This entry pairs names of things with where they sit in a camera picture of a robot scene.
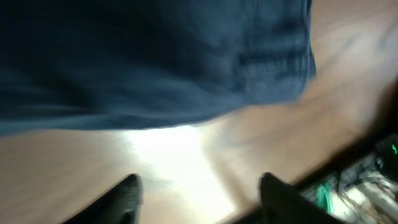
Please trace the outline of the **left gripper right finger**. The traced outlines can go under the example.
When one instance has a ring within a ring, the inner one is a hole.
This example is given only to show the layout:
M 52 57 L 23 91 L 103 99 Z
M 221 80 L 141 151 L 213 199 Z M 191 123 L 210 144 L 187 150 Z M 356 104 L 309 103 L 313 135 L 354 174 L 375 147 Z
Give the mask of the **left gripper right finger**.
M 343 224 L 271 173 L 260 181 L 263 224 Z

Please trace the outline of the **navy shorts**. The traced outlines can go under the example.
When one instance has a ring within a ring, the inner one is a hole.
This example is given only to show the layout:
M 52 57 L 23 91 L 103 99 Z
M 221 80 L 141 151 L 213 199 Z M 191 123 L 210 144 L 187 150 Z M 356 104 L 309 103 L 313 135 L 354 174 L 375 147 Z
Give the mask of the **navy shorts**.
M 296 100 L 311 0 L 1 2 L 1 134 L 199 123 Z

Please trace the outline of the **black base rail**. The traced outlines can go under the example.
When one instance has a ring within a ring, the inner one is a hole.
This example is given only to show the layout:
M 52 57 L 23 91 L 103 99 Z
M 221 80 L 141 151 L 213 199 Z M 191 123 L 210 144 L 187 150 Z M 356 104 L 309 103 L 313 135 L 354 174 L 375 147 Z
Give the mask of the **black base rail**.
M 397 223 L 397 134 L 360 141 L 291 186 L 343 224 Z M 261 204 L 233 223 L 263 224 Z

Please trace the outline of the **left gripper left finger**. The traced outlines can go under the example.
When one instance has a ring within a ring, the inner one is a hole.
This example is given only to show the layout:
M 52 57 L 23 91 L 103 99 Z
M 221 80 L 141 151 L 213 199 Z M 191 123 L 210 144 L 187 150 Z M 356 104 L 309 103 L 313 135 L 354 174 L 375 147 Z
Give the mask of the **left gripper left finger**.
M 63 224 L 136 224 L 141 203 L 141 179 L 130 174 Z

